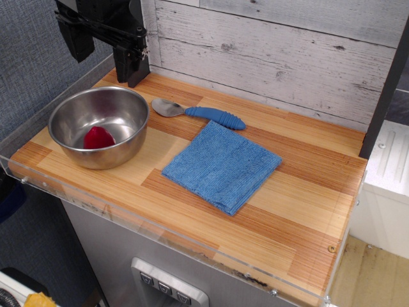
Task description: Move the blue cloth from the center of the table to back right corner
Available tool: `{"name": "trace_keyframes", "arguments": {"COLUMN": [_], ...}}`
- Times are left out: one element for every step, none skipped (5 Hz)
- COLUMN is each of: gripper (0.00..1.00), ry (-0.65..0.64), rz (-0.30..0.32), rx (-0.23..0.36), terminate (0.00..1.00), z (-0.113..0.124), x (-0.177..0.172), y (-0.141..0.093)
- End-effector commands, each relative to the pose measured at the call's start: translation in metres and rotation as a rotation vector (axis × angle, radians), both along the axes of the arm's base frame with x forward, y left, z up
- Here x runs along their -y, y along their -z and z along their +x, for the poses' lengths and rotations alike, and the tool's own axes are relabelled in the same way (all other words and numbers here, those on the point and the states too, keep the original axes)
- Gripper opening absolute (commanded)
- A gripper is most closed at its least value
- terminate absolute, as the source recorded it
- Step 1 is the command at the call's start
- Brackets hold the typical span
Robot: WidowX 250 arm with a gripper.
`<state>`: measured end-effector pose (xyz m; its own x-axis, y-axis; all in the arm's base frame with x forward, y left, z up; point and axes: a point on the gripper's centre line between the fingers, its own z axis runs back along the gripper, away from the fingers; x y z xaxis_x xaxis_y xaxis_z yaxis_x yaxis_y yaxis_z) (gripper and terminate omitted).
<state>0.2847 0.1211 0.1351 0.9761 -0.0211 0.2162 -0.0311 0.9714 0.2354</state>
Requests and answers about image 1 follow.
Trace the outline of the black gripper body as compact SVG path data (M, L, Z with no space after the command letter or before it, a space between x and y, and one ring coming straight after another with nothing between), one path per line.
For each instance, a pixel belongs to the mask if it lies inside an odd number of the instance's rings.
M81 26L93 39L113 47L121 42L135 48L134 18L129 1L56 1L55 11L62 34L62 24Z

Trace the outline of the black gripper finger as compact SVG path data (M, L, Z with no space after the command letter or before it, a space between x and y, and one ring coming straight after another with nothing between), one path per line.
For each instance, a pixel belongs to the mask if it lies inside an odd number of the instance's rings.
M81 26L62 24L62 35L70 54L78 63L84 61L95 50L93 37Z
M140 59L127 45L113 48L116 74L119 83L138 83Z

